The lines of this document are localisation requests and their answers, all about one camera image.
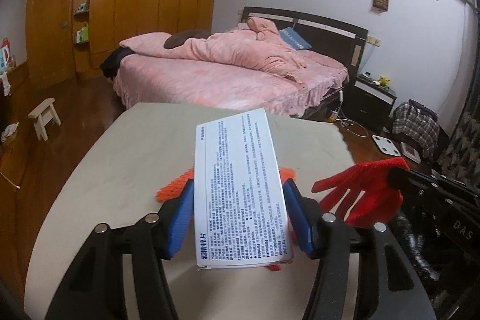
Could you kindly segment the orange foam net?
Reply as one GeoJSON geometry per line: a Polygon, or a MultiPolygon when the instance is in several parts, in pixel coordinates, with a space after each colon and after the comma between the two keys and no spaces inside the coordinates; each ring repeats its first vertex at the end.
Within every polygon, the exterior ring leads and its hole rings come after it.
{"type": "MultiPolygon", "coordinates": [[[[290,168],[281,167],[279,169],[281,183],[287,181],[287,179],[296,179],[296,171],[290,168]]],[[[171,199],[178,198],[181,195],[183,188],[185,187],[186,183],[194,178],[194,169],[191,168],[187,170],[185,173],[174,179],[169,184],[160,188],[160,190],[156,193],[156,200],[157,202],[164,203],[171,199]]]]}

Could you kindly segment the white medicine box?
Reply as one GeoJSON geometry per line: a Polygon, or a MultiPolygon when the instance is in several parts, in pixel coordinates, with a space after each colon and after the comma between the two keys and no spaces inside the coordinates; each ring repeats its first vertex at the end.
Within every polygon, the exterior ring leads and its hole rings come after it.
{"type": "Polygon", "coordinates": [[[198,268],[270,266],[293,259],[277,161],[263,109],[196,127],[193,217],[198,268]]]}

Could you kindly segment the red glove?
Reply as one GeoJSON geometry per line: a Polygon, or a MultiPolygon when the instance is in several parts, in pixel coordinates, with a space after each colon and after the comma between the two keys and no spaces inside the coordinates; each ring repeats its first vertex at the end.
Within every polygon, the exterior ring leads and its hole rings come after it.
{"type": "MultiPolygon", "coordinates": [[[[297,241],[295,232],[293,230],[290,230],[289,234],[290,234],[289,236],[290,236],[291,243],[293,245],[297,245],[298,241],[297,241]]],[[[271,264],[271,265],[266,266],[266,268],[269,269],[270,271],[280,271],[281,270],[281,266],[279,264],[271,264]]]]}
{"type": "Polygon", "coordinates": [[[403,203],[400,190],[387,180],[394,168],[409,169],[402,157],[359,163],[315,182],[312,192],[328,193],[319,202],[323,211],[333,211],[347,225],[371,228],[391,221],[403,203]]]}

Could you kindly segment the book on floor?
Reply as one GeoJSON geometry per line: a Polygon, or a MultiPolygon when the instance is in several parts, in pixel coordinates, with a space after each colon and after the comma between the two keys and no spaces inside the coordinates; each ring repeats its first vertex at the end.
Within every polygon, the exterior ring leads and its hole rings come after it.
{"type": "Polygon", "coordinates": [[[400,143],[400,149],[404,157],[407,157],[409,160],[413,161],[416,164],[421,163],[422,159],[420,154],[411,145],[402,141],[400,143]]]}

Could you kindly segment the plaid shirt on chair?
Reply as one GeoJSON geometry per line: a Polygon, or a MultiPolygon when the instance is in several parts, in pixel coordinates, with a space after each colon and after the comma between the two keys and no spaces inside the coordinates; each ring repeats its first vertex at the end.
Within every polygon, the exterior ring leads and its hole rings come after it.
{"type": "Polygon", "coordinates": [[[420,102],[408,100],[394,109],[391,132],[408,136],[419,144],[424,157],[433,157],[440,134],[438,115],[420,102]]]}

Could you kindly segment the dark nightstand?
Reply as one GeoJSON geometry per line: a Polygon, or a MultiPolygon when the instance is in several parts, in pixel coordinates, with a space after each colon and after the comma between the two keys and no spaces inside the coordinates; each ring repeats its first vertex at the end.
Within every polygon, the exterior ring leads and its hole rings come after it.
{"type": "Polygon", "coordinates": [[[370,131],[380,133],[389,122],[396,99],[394,90],[357,76],[354,84],[346,90],[343,113],[370,131]]]}

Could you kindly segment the yellow plush toy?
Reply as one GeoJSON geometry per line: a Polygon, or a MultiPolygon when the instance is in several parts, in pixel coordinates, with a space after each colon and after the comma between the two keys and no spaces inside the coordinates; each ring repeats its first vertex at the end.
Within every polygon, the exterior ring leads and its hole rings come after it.
{"type": "Polygon", "coordinates": [[[380,76],[378,79],[379,85],[383,88],[389,88],[391,79],[386,76],[380,76]]]}

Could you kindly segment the pink bed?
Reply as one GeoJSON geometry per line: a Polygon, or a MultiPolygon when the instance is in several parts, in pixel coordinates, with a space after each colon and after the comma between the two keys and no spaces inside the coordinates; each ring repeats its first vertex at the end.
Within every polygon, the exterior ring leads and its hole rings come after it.
{"type": "Polygon", "coordinates": [[[190,59],[152,58],[130,49],[114,50],[101,64],[126,108],[140,102],[192,103],[230,110],[263,108],[270,114],[301,117],[321,106],[349,81],[342,63],[310,50],[299,82],[243,67],[190,59]]]}

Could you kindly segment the small white stool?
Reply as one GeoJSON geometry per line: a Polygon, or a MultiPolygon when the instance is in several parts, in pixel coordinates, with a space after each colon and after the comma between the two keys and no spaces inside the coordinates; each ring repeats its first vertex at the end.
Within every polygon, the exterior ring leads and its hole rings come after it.
{"type": "Polygon", "coordinates": [[[28,118],[33,121],[33,126],[38,140],[48,140],[46,126],[50,122],[60,126],[61,120],[55,110],[55,99],[53,97],[46,98],[37,105],[29,114],[28,118]]]}

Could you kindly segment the blue pillow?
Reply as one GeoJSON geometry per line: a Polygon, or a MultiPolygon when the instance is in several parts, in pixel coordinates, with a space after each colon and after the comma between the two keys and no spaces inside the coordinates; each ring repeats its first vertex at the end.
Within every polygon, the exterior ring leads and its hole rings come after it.
{"type": "Polygon", "coordinates": [[[279,31],[279,36],[285,43],[294,50],[309,50],[312,46],[301,37],[292,27],[287,27],[279,31]]]}

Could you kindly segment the dark wooden headboard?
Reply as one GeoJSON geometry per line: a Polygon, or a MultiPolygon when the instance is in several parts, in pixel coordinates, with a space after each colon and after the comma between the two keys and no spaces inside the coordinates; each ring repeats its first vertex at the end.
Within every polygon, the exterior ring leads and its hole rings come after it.
{"type": "Polygon", "coordinates": [[[294,10],[270,7],[243,7],[241,21],[258,16],[273,21],[279,30],[291,27],[314,52],[342,63],[354,80],[364,53],[368,30],[340,20],[294,10]]]}

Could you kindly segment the pink crumpled duvet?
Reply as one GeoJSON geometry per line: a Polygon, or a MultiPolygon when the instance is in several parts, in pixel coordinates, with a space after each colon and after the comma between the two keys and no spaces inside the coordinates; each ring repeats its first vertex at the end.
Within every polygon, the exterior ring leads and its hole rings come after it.
{"type": "Polygon", "coordinates": [[[164,44],[171,37],[165,32],[151,32],[123,40],[120,46],[143,56],[243,67],[295,82],[299,81],[299,71],[307,66],[298,52],[282,40],[275,23],[260,17],[250,17],[228,32],[208,38],[191,37],[182,45],[167,49],[164,44]]]}

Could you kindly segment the wooden side desk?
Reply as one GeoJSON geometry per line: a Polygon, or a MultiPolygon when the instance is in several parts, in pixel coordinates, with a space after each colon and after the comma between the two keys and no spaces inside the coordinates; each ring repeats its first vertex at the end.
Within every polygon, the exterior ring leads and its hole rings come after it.
{"type": "Polygon", "coordinates": [[[1,143],[1,281],[13,295],[21,295],[16,240],[16,195],[29,157],[30,127],[24,104],[28,95],[29,68],[24,62],[9,71],[10,94],[1,95],[1,130],[10,124],[18,128],[1,143]]]}

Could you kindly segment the blue electric kettle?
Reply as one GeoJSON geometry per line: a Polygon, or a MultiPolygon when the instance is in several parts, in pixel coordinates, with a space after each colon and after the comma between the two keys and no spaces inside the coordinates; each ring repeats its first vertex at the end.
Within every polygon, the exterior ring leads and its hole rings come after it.
{"type": "Polygon", "coordinates": [[[7,37],[4,37],[1,43],[0,50],[0,70],[1,72],[8,71],[11,68],[11,51],[10,42],[7,37]]]}

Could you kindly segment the right wall lamp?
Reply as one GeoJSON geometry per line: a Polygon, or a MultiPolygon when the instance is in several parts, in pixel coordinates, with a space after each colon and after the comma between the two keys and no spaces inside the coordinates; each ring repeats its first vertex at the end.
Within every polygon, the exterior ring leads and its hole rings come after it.
{"type": "Polygon", "coordinates": [[[380,11],[386,12],[389,9],[390,0],[373,0],[373,8],[380,11]]]}

